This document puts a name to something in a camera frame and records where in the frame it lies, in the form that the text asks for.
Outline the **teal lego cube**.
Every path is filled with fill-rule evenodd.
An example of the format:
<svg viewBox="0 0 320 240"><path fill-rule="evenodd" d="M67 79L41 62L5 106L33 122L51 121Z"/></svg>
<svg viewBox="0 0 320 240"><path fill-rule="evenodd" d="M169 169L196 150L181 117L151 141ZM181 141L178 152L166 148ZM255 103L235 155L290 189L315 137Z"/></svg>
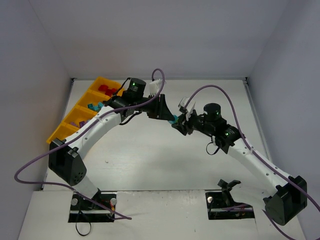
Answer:
<svg viewBox="0 0 320 240"><path fill-rule="evenodd" d="M173 125L178 122L179 117L177 115L173 115L173 120L168 120L168 122Z"/></svg>

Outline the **teal rounded lego brick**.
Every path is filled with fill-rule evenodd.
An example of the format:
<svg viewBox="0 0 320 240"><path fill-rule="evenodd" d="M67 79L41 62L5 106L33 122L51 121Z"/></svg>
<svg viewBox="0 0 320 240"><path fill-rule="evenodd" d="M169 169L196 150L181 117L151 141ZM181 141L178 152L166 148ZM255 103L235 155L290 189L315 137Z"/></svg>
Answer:
<svg viewBox="0 0 320 240"><path fill-rule="evenodd" d="M97 104L97 107L99 108L99 109L101 109L102 107L104 107L105 105L102 103L102 102L99 102L98 104Z"/></svg>

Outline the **red curved lego brick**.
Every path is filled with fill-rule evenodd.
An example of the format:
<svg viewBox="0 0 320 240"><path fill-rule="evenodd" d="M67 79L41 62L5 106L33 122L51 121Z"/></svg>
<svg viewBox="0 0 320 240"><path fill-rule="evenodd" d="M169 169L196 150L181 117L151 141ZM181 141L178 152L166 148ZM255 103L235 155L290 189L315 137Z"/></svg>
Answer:
<svg viewBox="0 0 320 240"><path fill-rule="evenodd" d="M109 89L109 87L105 84L102 84L98 87L98 91L100 92L106 92Z"/></svg>

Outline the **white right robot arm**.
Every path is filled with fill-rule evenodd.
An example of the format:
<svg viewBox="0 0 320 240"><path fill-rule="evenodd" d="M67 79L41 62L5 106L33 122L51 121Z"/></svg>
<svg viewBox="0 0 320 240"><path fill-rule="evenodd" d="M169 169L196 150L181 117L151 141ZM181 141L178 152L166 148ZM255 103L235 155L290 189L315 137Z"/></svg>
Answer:
<svg viewBox="0 0 320 240"><path fill-rule="evenodd" d="M221 106L208 103L203 114L197 114L194 107L184 103L178 105L181 115L176 128L183 135L198 131L214 140L214 144L225 154L239 161L258 180L268 196L263 198L264 209L278 225L284 226L307 206L307 182L301 176L292 177L288 173L260 156L241 137L238 128L230 125L221 115Z"/></svg>

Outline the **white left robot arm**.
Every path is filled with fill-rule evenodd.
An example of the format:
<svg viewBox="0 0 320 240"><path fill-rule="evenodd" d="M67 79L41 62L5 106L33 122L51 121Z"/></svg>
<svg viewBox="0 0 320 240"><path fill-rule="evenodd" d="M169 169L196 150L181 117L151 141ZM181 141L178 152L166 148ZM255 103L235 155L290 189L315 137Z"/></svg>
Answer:
<svg viewBox="0 0 320 240"><path fill-rule="evenodd" d="M106 101L95 117L77 132L64 140L54 139L50 145L48 167L74 191L89 199L97 200L100 190L87 176L84 158L89 150L111 129L120 125L135 112L146 113L149 118L173 121L161 93L165 81L153 80L149 84L150 95L144 96L146 82L131 78L128 89L121 96Z"/></svg>

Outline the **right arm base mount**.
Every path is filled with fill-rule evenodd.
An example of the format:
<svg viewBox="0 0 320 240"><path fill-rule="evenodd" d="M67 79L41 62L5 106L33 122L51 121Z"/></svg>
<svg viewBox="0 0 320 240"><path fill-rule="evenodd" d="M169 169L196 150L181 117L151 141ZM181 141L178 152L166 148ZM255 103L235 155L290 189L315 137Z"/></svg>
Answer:
<svg viewBox="0 0 320 240"><path fill-rule="evenodd" d="M236 202L226 191L207 191L205 193L207 216L209 220L254 219L253 207Z"/></svg>

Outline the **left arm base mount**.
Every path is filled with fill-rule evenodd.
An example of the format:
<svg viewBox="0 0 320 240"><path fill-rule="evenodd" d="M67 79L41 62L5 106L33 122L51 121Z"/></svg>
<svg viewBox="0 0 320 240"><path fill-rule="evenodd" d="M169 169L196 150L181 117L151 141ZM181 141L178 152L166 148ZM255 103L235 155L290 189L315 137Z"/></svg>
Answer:
<svg viewBox="0 0 320 240"><path fill-rule="evenodd" d="M69 208L69 223L113 223L115 214L73 193Z"/></svg>

